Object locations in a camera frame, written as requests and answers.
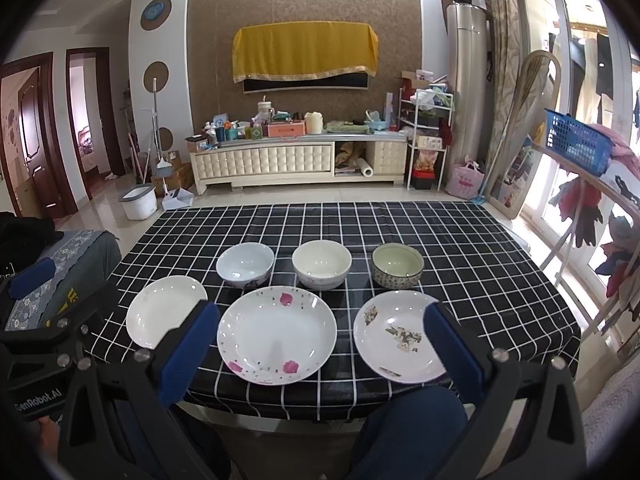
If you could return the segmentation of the plain white plate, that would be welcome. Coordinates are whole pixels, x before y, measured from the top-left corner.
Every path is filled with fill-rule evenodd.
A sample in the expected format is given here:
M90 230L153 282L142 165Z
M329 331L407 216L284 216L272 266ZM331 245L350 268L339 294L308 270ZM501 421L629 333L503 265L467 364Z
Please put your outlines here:
M126 329L139 347L155 349L170 330L179 327L195 306L206 300L204 286L185 275L166 276L145 286L128 308Z

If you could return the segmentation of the white plate floral print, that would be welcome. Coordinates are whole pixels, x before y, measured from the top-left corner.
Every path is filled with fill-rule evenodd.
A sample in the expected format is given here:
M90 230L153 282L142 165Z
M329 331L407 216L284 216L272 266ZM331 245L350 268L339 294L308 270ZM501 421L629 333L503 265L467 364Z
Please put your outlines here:
M361 359L398 384L423 384L444 376L445 367L423 327L425 308L436 302L415 290L383 292L367 301L352 328Z

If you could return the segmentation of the white plate pink petals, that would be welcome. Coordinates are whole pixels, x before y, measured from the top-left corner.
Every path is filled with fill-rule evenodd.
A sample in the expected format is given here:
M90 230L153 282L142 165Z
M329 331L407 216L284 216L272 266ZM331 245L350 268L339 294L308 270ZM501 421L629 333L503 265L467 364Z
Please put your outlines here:
M235 300L217 332L226 367L260 386L286 386L317 373L336 340L331 308L313 292L290 286L256 289Z

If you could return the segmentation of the green patterned bowl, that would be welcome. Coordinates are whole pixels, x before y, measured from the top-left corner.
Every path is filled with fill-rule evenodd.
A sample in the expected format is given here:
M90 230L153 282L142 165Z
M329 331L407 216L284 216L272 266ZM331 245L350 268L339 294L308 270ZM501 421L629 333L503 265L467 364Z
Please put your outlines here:
M416 287L424 270L424 259L416 249L398 243L383 244L371 255L373 279L389 290Z

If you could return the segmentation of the white bowl blue tint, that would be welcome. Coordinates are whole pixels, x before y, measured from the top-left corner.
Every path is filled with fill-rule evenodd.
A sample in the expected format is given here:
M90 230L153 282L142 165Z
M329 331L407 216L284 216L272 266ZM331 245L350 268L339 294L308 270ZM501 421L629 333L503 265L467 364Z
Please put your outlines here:
M257 287L270 277L274 260L274 252L264 244L237 244L220 255L216 272L235 288Z

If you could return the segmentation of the cream white bowl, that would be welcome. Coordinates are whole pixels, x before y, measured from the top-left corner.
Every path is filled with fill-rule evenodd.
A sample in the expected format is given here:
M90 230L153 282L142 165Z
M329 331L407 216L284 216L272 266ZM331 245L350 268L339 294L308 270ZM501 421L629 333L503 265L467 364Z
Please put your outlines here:
M333 240L311 240L295 249L292 263L303 285L323 292L345 281L352 267L352 254Z

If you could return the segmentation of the grey floral sofa cover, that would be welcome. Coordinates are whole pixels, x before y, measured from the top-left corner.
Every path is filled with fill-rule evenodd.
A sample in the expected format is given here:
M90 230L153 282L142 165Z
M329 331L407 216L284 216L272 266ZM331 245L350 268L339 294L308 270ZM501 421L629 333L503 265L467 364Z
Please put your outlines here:
M29 269L14 276L1 301L1 327L9 332L43 328L63 311L102 288L122 254L108 231L64 231Z

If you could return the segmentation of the white mop bucket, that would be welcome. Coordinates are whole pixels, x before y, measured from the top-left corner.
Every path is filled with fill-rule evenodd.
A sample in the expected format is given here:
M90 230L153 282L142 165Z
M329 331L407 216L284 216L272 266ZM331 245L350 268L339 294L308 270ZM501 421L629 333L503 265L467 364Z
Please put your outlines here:
M157 211L157 201L152 184L137 184L119 197L126 217L131 221L150 218Z

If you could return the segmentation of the pink shopping bag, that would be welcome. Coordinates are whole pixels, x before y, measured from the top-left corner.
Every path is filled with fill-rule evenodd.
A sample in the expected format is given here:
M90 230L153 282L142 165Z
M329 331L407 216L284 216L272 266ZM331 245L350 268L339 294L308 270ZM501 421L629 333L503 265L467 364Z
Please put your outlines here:
M445 191L451 196L470 200L477 196L484 179L484 172L477 162L466 162L451 171Z

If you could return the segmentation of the blue plastic basket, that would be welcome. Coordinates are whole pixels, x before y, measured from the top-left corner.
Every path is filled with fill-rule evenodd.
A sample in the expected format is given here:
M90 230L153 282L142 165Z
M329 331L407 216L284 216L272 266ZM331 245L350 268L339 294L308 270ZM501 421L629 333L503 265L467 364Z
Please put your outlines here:
M546 108L544 146L582 170L600 177L608 169L613 142L604 133L567 114Z

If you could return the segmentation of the pink storage box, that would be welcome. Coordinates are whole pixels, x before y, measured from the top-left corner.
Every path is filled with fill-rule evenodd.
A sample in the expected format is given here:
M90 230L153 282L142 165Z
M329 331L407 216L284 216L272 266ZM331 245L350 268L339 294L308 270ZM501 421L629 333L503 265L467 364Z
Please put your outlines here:
M296 138L305 133L304 122L272 122L267 125L267 136L270 138Z

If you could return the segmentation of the cream plastic jug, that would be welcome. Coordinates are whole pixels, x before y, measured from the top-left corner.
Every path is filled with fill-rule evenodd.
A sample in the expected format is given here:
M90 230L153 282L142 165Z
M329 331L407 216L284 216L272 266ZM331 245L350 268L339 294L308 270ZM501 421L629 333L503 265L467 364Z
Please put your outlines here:
M307 134L321 134L323 131L323 116L319 112L307 112L304 116Z

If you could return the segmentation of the yellow cloth TV cover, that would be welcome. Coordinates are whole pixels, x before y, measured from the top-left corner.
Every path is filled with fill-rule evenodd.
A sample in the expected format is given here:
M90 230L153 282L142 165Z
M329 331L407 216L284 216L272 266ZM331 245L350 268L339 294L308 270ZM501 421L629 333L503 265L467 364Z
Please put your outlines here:
M232 78L305 81L378 73L378 35L367 23L296 21L240 28L231 49Z

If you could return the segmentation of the silver standing air conditioner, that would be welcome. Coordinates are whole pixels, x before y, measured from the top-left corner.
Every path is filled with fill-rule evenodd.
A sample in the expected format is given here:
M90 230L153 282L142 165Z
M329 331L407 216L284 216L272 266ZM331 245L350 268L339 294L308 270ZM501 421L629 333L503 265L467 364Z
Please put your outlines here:
M451 3L447 8L449 66L447 80L454 94L452 143L447 155L447 179L466 156L474 159L480 148L487 70L485 11L472 3Z

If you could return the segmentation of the black wall television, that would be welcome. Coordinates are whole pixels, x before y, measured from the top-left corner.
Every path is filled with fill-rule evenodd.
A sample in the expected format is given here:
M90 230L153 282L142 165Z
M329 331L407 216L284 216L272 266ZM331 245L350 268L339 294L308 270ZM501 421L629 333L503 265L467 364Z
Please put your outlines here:
M242 90L244 93L265 93L268 91L288 91L294 89L367 90L367 88L369 88L369 80L370 76L363 72L341 74L320 79L303 79L290 81L245 79L242 82Z

